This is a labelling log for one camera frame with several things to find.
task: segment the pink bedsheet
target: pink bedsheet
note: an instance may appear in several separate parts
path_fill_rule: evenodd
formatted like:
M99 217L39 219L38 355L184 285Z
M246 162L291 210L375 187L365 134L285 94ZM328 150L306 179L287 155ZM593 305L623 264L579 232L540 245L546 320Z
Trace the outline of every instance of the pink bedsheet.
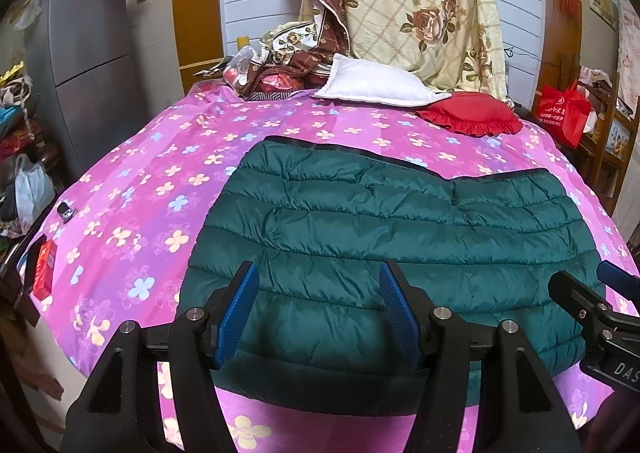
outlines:
M228 88L191 94L122 143L65 192L79 210L63 225L52 212L42 230L58 244L52 296L36 301L69 360L85 375L118 325L173 320L187 260L209 207L241 157L277 134L337 143L406 159L445 178L544 167L564 184L601 257L637 274L625 243L597 197L556 150L525 123L516 136L474 139L411 113L315 101L249 102ZM632 306L607 291L620 311ZM168 364L159 365L168 439L181 444ZM594 416L610 389L577 365L557 378L576 426ZM218 391L239 451L399 453L413 417L305 413ZM471 451L477 407L466 409L459 451Z

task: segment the framed picture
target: framed picture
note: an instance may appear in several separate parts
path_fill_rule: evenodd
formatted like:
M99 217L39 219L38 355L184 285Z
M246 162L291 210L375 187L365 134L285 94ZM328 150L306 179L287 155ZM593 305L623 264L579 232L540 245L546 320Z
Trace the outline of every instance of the framed picture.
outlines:
M606 150L622 159L625 155L626 145L629 143L629 135L629 131L618 120L614 119L607 138Z
M618 6L613 0L589 0L591 11L602 18L612 29L618 22Z

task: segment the white pillow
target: white pillow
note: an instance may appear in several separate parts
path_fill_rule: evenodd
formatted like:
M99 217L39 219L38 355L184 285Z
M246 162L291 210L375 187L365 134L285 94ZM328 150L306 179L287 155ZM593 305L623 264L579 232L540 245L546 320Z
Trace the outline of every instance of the white pillow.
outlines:
M450 98L451 94L429 90L417 77L401 68L336 54L326 85L314 97L393 107L423 107Z

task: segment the green puffer jacket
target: green puffer jacket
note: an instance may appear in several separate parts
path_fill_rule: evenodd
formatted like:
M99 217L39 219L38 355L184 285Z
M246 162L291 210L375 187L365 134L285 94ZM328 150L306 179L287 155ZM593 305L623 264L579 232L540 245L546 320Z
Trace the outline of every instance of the green puffer jacket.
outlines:
M549 277L564 269L604 293L593 237L546 170L445 180L401 160L287 138L254 146L229 178L191 254L178 313L228 285L245 259L258 267L260 290L216 385L342 415L415 413L424 386L380 296L386 259L467 321L517 321L554 375L580 359L584 342L549 299Z

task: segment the quilted fabric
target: quilted fabric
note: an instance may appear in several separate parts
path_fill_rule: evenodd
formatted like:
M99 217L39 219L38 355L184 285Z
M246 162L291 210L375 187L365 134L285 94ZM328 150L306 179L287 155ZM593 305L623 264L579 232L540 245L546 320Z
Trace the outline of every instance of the quilted fabric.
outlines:
M355 57L413 72L440 90L506 96L495 0L343 1Z
M260 290L217 386L321 413L414 413L425 373L402 356L384 310L378 270L389 258L467 321L517 321L553 374L584 342L549 300L549 277L564 269L604 293L590 231L546 170L444 180L363 150L268 138L210 209L178 313L253 260Z

